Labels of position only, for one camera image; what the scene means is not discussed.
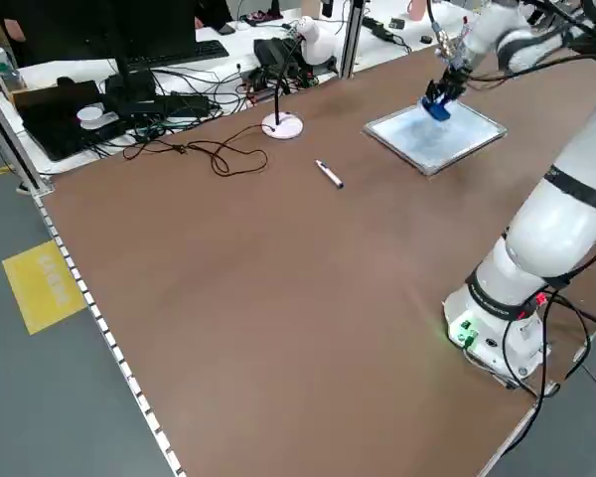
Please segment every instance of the white pen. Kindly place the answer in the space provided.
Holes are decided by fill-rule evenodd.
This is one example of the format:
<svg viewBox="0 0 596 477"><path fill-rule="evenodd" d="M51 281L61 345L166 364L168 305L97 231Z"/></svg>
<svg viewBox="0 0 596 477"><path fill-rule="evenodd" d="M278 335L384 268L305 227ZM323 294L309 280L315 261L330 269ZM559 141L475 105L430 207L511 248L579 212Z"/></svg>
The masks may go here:
<svg viewBox="0 0 596 477"><path fill-rule="evenodd" d="M318 160L317 160L317 161L316 161L316 165L317 165L317 166L320 168L320 170L321 170L322 172L324 172L324 173L327 175L327 177L328 177L329 179L331 179L331 182L333 182L333 183L336 185L336 187L337 187L338 189L342 189L343 187L345 187L345 185L344 185L344 184L343 184L343 182L340 180L340 178L339 178L337 175L335 175L335 174L334 174L334 173L331 171L331 169L329 169L329 168L327 167L327 164L325 164L323 161L318 161Z"/></svg>

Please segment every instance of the yellow label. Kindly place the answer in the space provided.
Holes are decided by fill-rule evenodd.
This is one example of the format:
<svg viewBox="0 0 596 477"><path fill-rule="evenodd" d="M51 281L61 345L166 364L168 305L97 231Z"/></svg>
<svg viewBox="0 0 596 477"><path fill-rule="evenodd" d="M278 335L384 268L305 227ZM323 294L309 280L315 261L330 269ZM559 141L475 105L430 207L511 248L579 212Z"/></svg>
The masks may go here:
<svg viewBox="0 0 596 477"><path fill-rule="evenodd" d="M2 265L31 335L86 306L52 240L2 260Z"/></svg>

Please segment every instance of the table surface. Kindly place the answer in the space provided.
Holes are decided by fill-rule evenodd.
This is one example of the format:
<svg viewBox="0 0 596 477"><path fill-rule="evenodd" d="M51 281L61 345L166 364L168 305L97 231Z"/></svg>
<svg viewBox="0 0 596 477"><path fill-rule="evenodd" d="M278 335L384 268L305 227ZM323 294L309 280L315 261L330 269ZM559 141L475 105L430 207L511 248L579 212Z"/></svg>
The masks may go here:
<svg viewBox="0 0 596 477"><path fill-rule="evenodd" d="M300 137L234 143L267 151L260 174L117 156L44 198L189 475L473 476L528 410L449 343L441 303L593 109L596 64L467 94L509 135L428 179L362 129L442 70L418 52L285 98ZM170 140L225 140L269 110ZM596 266L569 296L596 313ZM569 366L579 327L560 317L552 361Z"/></svg>
<svg viewBox="0 0 596 477"><path fill-rule="evenodd" d="M334 15L331 20L341 20L343 18L343 3L344 2L336 2ZM369 15L387 24L391 17L406 18L405 5L405 3L393 0L373 0L370 4ZM437 20L452 37L459 35L461 32L462 18L464 15L469 16L471 20L474 18L472 12L445 2L436 4L433 7L433 12L435 13ZM283 12L283 14L285 18L282 21L269 23L269 25L275 25L272 27L262 26L252 28L241 22L237 24L232 23L237 28L236 33L233 35L221 36L211 28L197 30L197 39L200 41L220 40L229 51L229 57L227 59L223 58L183 64L182 66L184 67L199 70L194 73L185 72L199 78L199 80L191 80L192 86L198 90L205 90L208 88L208 85L204 83L203 80L225 79L236 73L236 65L240 65L241 70L244 72L258 67L259 63L252 49L253 41L260 38L266 39L284 36L285 31L278 28L278 25L289 23L292 20L300 18L300 9L287 10ZM337 32L340 29L340 23L320 22L320 26L333 32ZM419 42L422 35L432 36L430 22L427 17L419 22L407 21L403 32L397 30L393 30L393 32L401 35L413 50L427 47ZM345 33L346 26L336 37L336 56L338 58L341 56ZM361 71L365 68L393 60L394 58L403 55L403 48L386 43L377 37L374 37L368 29L363 29L358 49L356 70ZM58 77L70 77L75 81L95 80L97 83L102 83L107 77L116 73L113 66L114 62L107 60L51 62L22 68L21 72L27 85L31 88L35 88L54 85ZM167 91L175 90L179 92L191 92L190 86L182 79L176 79L167 75L157 75L157 77ZM321 77L321 80L327 80L330 77L331 76ZM237 79L229 81L226 84L223 84L220 90L223 92L234 92L239 83L240 81ZM22 119L2 93L0 93L0 108L3 110L14 131L18 133L18 137L22 141L25 150L30 155L33 164L39 172L57 174L99 159L99 156L94 152L85 151L60 162L51 161L47 154L24 131ZM230 113L232 109L233 108L226 108L225 112ZM117 144L131 144L132 142L133 141L129 138L128 140L117 139L115 141ZM116 152L114 148L104 149L107 149L110 152Z"/></svg>

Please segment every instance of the keyboard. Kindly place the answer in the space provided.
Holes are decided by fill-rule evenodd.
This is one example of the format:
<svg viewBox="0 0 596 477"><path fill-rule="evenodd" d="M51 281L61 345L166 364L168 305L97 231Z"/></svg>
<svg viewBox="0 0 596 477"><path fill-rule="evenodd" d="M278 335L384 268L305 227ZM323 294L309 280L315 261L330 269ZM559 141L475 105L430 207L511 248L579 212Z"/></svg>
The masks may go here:
<svg viewBox="0 0 596 477"><path fill-rule="evenodd" d="M171 65L179 65L182 63L213 60L214 58L224 58L228 56L229 53L219 40L207 40L206 42L196 42L193 47L185 52L149 58L130 58L128 59L128 67L135 71L145 68L169 67Z"/></svg>

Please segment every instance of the white desk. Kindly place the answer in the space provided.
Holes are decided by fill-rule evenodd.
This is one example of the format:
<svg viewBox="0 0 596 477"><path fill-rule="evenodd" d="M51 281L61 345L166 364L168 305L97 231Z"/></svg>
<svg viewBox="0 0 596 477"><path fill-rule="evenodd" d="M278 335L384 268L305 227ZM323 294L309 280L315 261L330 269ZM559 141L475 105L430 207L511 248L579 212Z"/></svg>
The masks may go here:
<svg viewBox="0 0 596 477"><path fill-rule="evenodd" d="M426 48L427 45L420 43L422 35L429 35L434 38L428 17L425 17L419 22L409 21L406 17L407 2L395 0L372 0L369 4L370 11L368 16L384 22L389 23L390 18L403 18L406 20L406 26L403 31L393 30L393 33L401 36L404 41L410 46L413 51ZM334 8L334 15L331 20L343 19L343 2L336 2ZM349 6L345 8L345 20L349 12ZM433 13L437 21L448 32L449 36L456 37L461 32L463 26L463 17L468 16L470 21L474 20L474 14L460 7L454 6L450 3L434 4ZM281 25L282 23L289 23L292 20L300 18L300 9L292 9L283 12L284 19L282 21L270 22L269 25ZM340 29L341 23L327 23L320 22L322 28L337 32ZM197 30L197 39L202 40L221 40L227 51L228 58L207 60L202 62L194 62L190 64L183 64L183 67L200 71L194 73L195 77L200 80L191 80L194 88L198 90L205 90L208 88L203 80L217 80L225 79L237 72L237 65L240 65L242 71L246 72L258 66L258 60L253 53L253 41L255 39L268 39L273 37L284 37L286 31L277 27L259 26L256 28L250 27L247 24L232 23L237 29L236 33L228 36L221 36L210 28L203 28ZM342 48L345 41L345 33L347 26L344 25L337 35L337 51L336 56L339 59L342 53ZM356 57L356 71L364 70L366 68L388 62L395 58L405 55L402 47L384 42L377 37L374 37L371 32L362 28L360 36L360 44ZM42 65L35 65L21 69L27 85L30 88L47 87L54 85L58 77L69 77L74 81L95 80L101 83L107 77L115 73L114 61L96 60L96 61L81 61L81 62L50 62ZM327 80L333 75L320 77L320 81ZM158 75L158 80L166 91L175 90L179 92L191 91L190 87L184 80L167 75ZM227 82L222 85L219 91L234 92L236 86L240 83L240 79ZM18 133L25 150L31 157L36 169L42 174L59 174L67 172L76 167L96 161L99 159L94 152L85 151L74 156L71 156L64 161L53 162L49 159L47 154L33 141L29 135L24 132L22 119L16 112L15 108L10 102L6 100L4 95L0 93L0 107L3 110L7 120L13 127L14 131ZM225 113L231 113L232 110L226 110ZM114 140L115 144L132 143L130 138L118 138ZM117 152L119 149L106 148L109 152Z"/></svg>

